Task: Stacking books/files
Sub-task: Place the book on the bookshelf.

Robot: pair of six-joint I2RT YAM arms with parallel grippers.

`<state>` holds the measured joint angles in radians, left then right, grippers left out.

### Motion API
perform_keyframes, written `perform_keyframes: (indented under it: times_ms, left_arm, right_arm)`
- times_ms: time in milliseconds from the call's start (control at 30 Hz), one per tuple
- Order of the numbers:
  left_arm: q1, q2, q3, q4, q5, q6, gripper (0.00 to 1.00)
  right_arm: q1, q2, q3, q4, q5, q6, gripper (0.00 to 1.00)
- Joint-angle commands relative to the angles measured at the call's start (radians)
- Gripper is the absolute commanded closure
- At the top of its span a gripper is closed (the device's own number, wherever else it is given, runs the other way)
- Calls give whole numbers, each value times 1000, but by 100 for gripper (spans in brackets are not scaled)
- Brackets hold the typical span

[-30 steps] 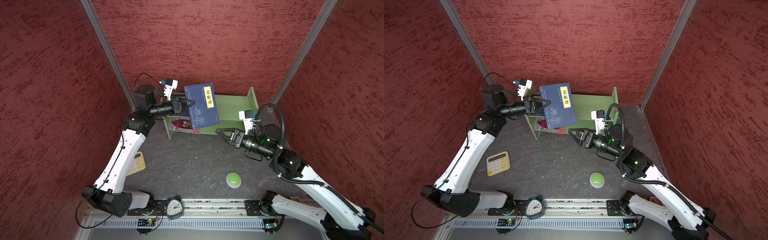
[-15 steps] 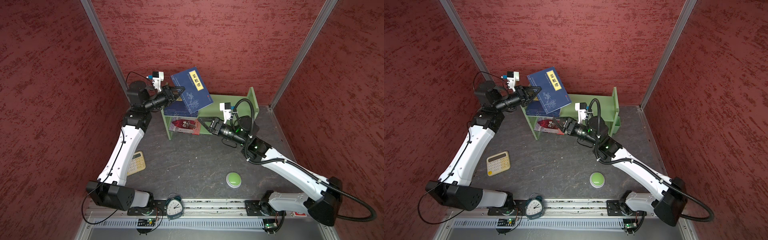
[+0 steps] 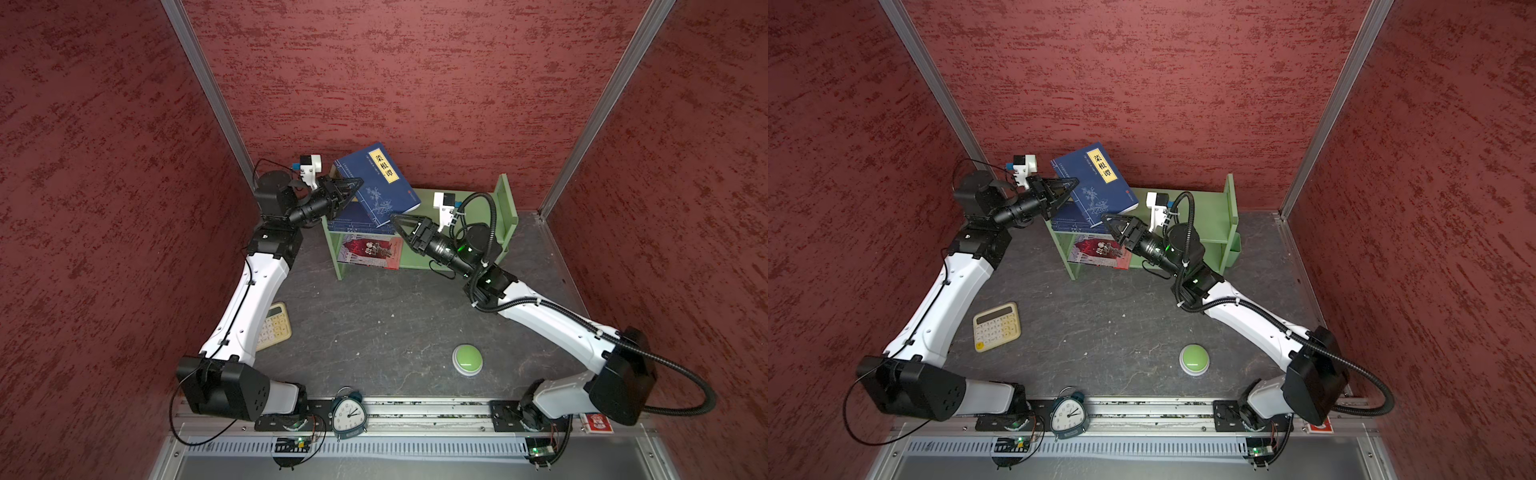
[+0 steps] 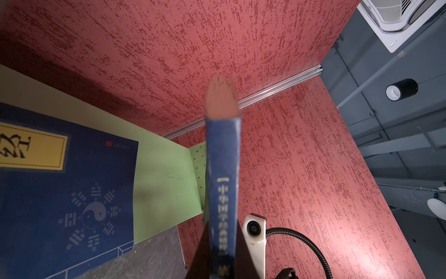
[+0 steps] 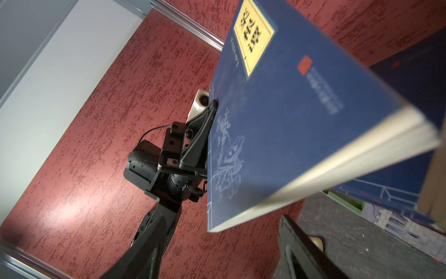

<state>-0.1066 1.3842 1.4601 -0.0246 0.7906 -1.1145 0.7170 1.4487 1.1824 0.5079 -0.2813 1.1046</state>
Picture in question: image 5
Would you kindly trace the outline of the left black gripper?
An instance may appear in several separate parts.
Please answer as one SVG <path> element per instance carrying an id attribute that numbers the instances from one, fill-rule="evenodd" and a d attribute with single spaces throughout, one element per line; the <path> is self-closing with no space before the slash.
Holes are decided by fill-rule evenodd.
<path id="1" fill-rule="evenodd" d="M 156 202 L 176 208 L 198 202 L 207 192 L 208 136 L 218 102 L 187 123 L 155 127 L 145 132 L 129 153 L 124 177 Z"/>

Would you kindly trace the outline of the pink illustrated book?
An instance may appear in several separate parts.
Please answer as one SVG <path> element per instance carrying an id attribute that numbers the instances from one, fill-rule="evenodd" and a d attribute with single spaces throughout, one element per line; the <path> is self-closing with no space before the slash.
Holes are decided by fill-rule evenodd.
<path id="1" fill-rule="evenodd" d="M 444 235 L 417 224 L 407 217 L 370 203 L 365 204 L 361 216 L 433 259 L 441 263 L 446 262 L 446 237 Z"/>

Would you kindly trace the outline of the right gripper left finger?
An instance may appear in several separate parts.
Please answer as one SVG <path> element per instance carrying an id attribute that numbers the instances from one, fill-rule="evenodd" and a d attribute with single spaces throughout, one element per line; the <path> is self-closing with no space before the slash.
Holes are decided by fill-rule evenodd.
<path id="1" fill-rule="evenodd" d="M 103 279 L 157 279 L 165 240 L 166 221 L 165 218 L 158 217 L 101 277 Z"/>

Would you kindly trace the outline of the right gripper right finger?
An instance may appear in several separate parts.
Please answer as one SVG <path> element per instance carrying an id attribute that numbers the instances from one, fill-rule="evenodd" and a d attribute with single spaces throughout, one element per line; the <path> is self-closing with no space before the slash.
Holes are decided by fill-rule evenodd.
<path id="1" fill-rule="evenodd" d="M 287 279 L 346 279 L 288 215 L 279 222 L 280 265 Z"/>

